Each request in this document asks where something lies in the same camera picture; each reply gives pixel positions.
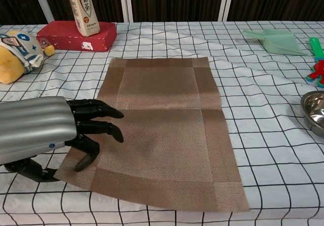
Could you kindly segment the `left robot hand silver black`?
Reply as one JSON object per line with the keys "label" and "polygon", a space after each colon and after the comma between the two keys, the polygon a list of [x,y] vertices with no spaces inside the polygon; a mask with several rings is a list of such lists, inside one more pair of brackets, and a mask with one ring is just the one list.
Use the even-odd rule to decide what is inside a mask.
{"label": "left robot hand silver black", "polygon": [[1,103],[1,165],[35,182],[54,182],[56,170],[43,168],[33,157],[65,146],[85,153],[74,170],[87,168],[100,152],[90,134],[124,141],[119,127],[96,118],[121,119],[124,114],[97,99],[39,97]]}

